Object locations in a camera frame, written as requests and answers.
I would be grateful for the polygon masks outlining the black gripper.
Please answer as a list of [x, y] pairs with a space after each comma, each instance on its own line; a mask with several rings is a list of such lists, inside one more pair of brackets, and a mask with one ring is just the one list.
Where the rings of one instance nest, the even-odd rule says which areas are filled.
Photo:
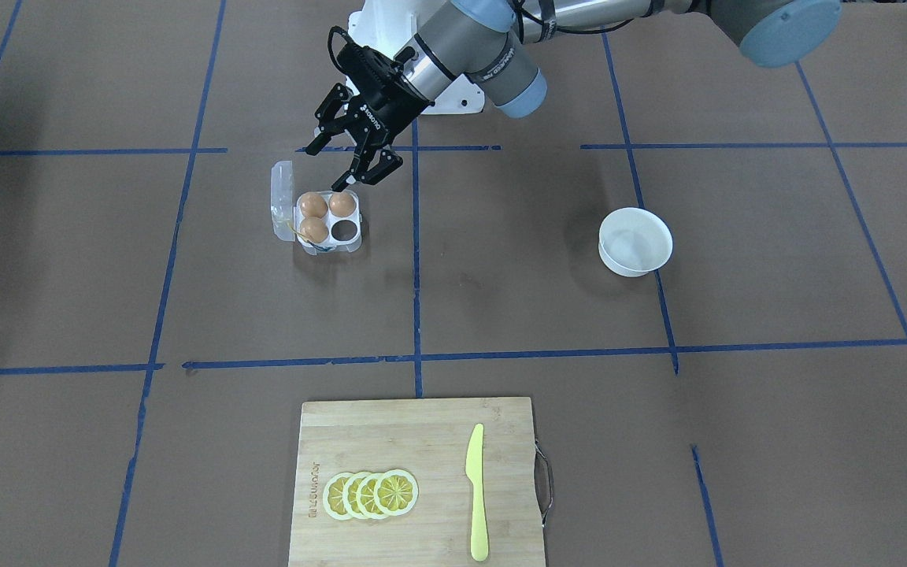
[[350, 167], [331, 184], [331, 191], [357, 183], [374, 186], [403, 165], [389, 144], [431, 100], [407, 82], [395, 61], [374, 48], [348, 43], [337, 54], [337, 62], [357, 94], [353, 96], [344, 83], [331, 88], [314, 112], [314, 137], [302, 151], [314, 157], [336, 136], [352, 137], [357, 146]]

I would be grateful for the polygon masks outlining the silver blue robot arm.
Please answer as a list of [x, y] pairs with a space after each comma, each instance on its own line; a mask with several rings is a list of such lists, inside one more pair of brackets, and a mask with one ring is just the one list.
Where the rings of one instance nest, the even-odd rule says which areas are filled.
[[396, 46], [360, 42], [335, 26], [341, 50], [328, 51], [345, 76], [314, 112], [317, 126], [305, 153], [320, 154], [339, 135], [353, 144], [349, 168], [331, 184], [376, 184], [402, 165], [393, 143], [457, 80], [467, 80], [511, 118], [540, 107], [548, 90], [528, 44], [559, 35], [600, 35], [663, 11], [709, 18], [762, 68], [801, 60], [835, 30], [839, 1], [439, 1], [403, 30]]

